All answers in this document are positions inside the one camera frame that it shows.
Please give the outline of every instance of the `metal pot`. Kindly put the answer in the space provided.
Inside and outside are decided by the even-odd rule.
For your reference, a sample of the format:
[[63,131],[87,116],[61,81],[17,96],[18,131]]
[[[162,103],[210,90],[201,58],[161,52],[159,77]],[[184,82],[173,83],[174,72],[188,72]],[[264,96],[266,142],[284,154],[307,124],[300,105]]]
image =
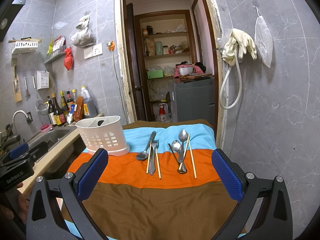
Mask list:
[[194,71],[194,67],[182,67],[179,68],[179,75],[184,76],[184,75],[189,75],[192,74]]

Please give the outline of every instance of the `red package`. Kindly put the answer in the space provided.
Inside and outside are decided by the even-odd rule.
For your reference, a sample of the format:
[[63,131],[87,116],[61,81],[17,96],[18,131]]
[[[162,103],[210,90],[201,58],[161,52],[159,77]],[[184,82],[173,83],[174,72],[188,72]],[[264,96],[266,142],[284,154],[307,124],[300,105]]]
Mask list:
[[73,65],[71,47],[69,49],[65,49],[64,53],[66,54],[66,57],[64,58],[64,66],[66,67],[67,70],[70,70]]

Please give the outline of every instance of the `orange stripe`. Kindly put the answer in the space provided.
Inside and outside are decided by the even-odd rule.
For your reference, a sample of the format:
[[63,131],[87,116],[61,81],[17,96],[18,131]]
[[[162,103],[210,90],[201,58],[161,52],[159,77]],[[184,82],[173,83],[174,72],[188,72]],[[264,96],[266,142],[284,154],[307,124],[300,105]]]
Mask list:
[[[211,164],[212,150],[192,150],[197,179],[194,178],[190,151],[187,150],[185,165],[186,174],[177,172],[178,164],[172,153],[158,154],[162,179],[159,179],[158,171],[153,176],[146,174],[147,161],[136,160],[137,153],[128,153],[123,156],[109,156],[108,166],[102,173],[99,182],[111,184],[127,184],[137,188],[184,188],[203,185],[210,181],[220,181],[218,174]],[[76,172],[82,163],[87,162],[92,155],[81,153],[72,163],[68,171]]]

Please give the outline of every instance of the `white cable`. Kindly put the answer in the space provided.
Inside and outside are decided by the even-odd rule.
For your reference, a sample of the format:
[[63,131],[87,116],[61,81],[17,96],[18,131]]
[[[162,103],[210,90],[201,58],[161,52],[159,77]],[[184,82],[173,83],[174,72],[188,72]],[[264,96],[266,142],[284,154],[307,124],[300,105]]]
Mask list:
[[123,110],[123,113],[124,113],[124,116],[125,116],[125,120],[127,122],[127,124],[129,124],[128,122],[128,118],[127,118],[127,114],[124,110],[124,104],[123,104],[123,101],[122,101],[122,95],[121,95],[121,87],[120,87],[120,83],[119,83],[119,80],[118,80],[118,77],[117,77],[117,71],[116,71],[116,63],[115,63],[115,56],[113,54],[113,50],[111,50],[112,52],[112,59],[113,59],[113,68],[115,70],[115,75],[116,75],[116,79],[117,79],[117,82],[118,82],[118,85],[119,85],[119,92],[120,92],[120,100],[121,100],[121,106],[122,106],[122,110]]
[[234,50],[234,53],[235,53],[235,61],[236,61],[236,67],[237,67],[238,77],[239,77],[239,93],[238,93],[238,96],[237,96],[236,100],[234,101],[234,103],[231,106],[224,106],[222,104],[221,100],[222,100],[223,90],[224,90],[224,87],[225,87],[225,85],[227,83],[227,79],[228,79],[228,77],[230,75],[230,71],[232,69],[232,66],[229,66],[227,74],[226,74],[226,77],[225,77],[225,79],[224,79],[224,81],[222,83],[221,89],[220,89],[220,94],[219,94],[219,104],[225,110],[229,110],[229,109],[233,108],[236,105],[236,103],[238,103],[238,101],[240,99],[240,96],[241,96],[241,91],[242,91],[242,78],[241,78],[241,72],[240,72],[240,67],[239,67],[239,62],[238,62],[237,49]]

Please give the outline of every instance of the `gray washing machine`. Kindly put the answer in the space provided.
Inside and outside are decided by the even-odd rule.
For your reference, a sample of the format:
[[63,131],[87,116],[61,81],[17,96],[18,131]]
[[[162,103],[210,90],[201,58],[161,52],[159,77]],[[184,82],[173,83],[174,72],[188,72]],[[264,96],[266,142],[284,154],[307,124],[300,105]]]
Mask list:
[[205,119],[214,122],[214,77],[169,81],[172,122]]

